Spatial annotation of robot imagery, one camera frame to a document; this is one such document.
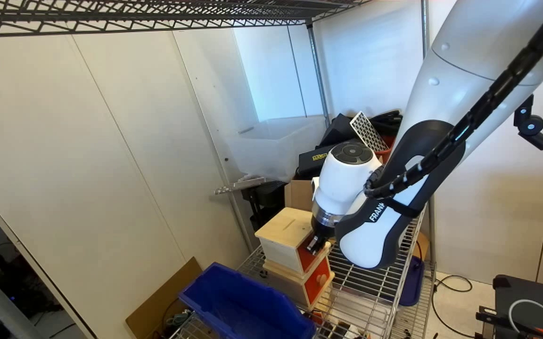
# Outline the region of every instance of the metal wire shelving unit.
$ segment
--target metal wire shelving unit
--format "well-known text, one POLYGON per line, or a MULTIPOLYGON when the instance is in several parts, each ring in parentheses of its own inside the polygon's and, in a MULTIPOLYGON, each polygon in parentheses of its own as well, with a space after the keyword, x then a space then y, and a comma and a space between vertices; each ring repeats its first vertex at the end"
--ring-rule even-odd
POLYGON ((311 25, 369 0, 0 0, 0 36, 311 25))
MULTIPOLYGON (((314 305, 314 309, 322 311, 322 320, 316 330, 318 339, 331 337, 339 322, 348 324, 345 337, 424 337, 431 296, 427 288, 429 281, 424 283, 420 302, 414 307, 399 307, 410 249, 416 243, 422 224, 420 221, 422 219, 405 230, 397 260, 388 268, 360 270, 348 264, 337 249, 329 253, 329 268, 335 277, 329 294, 322 294, 314 305)), ((258 247, 243 262, 241 271, 256 281, 269 283, 262 270, 263 260, 265 256, 258 247)), ((190 317, 173 337, 207 339, 214 337, 214 334, 197 317, 190 317)))

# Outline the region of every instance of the floor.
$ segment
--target floor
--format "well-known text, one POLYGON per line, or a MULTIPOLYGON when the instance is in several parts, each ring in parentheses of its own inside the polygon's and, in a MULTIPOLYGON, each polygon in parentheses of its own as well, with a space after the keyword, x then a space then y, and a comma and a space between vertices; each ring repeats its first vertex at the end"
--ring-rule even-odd
MULTIPOLYGON (((446 283, 454 288, 465 288, 465 283, 461 281, 446 283)), ((480 322, 475 320, 478 305, 493 307, 493 288, 490 285, 473 283, 473 290, 465 294, 450 292, 443 286, 435 292, 435 309, 439 317, 448 326, 469 335, 473 335, 475 332, 480 334, 480 322)), ((426 339, 433 339, 435 335, 437 339, 458 337, 456 334, 446 330, 429 309, 426 322, 426 339)))
POLYGON ((35 315, 32 322, 39 334, 50 339, 84 339, 64 311, 35 315))

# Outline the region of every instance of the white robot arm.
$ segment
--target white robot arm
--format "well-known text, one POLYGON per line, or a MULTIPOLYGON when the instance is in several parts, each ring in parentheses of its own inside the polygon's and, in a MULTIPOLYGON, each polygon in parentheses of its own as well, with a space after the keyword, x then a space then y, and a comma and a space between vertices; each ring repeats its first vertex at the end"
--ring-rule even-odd
POLYGON ((316 239, 333 236, 356 266, 390 264, 409 221, 541 81, 543 0, 456 2, 386 164, 358 145, 328 155, 312 198, 316 239))

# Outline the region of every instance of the black cable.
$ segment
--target black cable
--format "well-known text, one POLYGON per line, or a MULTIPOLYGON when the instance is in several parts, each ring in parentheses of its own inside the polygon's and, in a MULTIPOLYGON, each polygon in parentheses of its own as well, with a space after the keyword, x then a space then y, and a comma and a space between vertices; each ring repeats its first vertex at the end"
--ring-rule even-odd
POLYGON ((69 330, 69 328, 73 328, 73 326, 75 326, 75 324, 67 324, 67 326, 64 326, 64 328, 58 330, 56 334, 48 335, 48 339, 58 337, 62 332, 65 332, 65 330, 69 330))
POLYGON ((437 307, 435 307, 435 294, 437 294, 439 286, 444 286, 446 290, 456 292, 456 294, 467 294, 467 292, 473 290, 473 283, 471 283, 469 279, 461 277, 461 275, 446 275, 446 277, 439 279, 437 283, 433 283, 433 296, 429 298, 429 305, 431 305, 437 320, 439 320, 446 330, 454 332, 454 334, 460 335, 460 337, 473 337, 473 339, 475 339, 475 335, 463 334, 463 332, 448 326, 448 324, 439 317, 437 307), (467 286, 465 286, 465 288, 454 288, 454 286, 446 285, 446 281, 450 281, 450 279, 460 279, 460 281, 463 281, 467 286))

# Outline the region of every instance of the brown cardboard box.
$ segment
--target brown cardboard box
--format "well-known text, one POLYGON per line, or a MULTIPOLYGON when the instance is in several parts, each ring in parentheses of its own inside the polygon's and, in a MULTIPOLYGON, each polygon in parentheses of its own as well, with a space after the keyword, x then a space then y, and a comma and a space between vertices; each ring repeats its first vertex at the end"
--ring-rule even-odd
POLYGON ((429 239, 424 232, 420 232, 416 243, 410 249, 410 254, 426 262, 427 253, 429 253, 429 239))
POLYGON ((126 326, 133 332, 135 339, 152 339, 167 320, 165 317, 177 315, 184 309, 177 298, 192 281, 196 281, 199 271, 201 268, 197 262, 190 258, 126 318, 126 326))
POLYGON ((309 268, 305 271, 290 271, 284 266, 280 266, 269 258, 265 258, 263 270, 284 275, 286 279, 295 281, 295 283, 305 283, 311 277, 311 273, 314 271, 314 268, 318 268, 318 264, 329 256, 329 249, 331 249, 331 245, 326 243, 320 251, 316 251, 312 262, 309 264, 309 268))
POLYGON ((299 279, 292 275, 290 271, 284 271, 282 268, 273 266, 271 262, 263 264, 263 270, 267 271, 267 283, 271 283, 273 288, 286 294, 297 307, 311 311, 312 307, 320 311, 322 305, 329 305, 328 292, 333 273, 329 271, 328 256, 324 256, 316 268, 311 271, 309 277, 299 279))
POLYGON ((269 262, 290 271, 307 271, 312 254, 307 253, 311 241, 311 213, 284 207, 269 219, 254 236, 269 262))
POLYGON ((284 207, 311 211, 312 183, 311 181, 290 181, 284 187, 284 207))

